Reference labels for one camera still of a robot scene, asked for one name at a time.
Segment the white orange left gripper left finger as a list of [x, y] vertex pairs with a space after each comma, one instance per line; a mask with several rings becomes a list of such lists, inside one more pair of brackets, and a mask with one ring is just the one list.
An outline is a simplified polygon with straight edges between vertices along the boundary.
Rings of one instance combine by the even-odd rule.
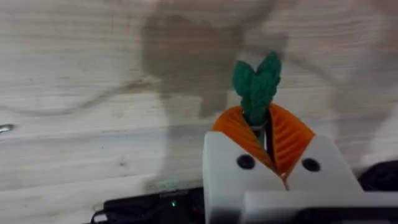
[[260, 141], [234, 106], [224, 111], [205, 134], [203, 188], [207, 223], [238, 223], [244, 195], [285, 190]]

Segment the white orange left gripper right finger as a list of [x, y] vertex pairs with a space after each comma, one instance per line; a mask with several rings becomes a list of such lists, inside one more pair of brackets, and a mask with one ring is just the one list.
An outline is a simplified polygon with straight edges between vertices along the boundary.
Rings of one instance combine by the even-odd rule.
[[288, 190], [361, 191], [330, 138], [317, 135], [281, 106], [271, 104], [269, 116], [272, 137], [269, 155]]

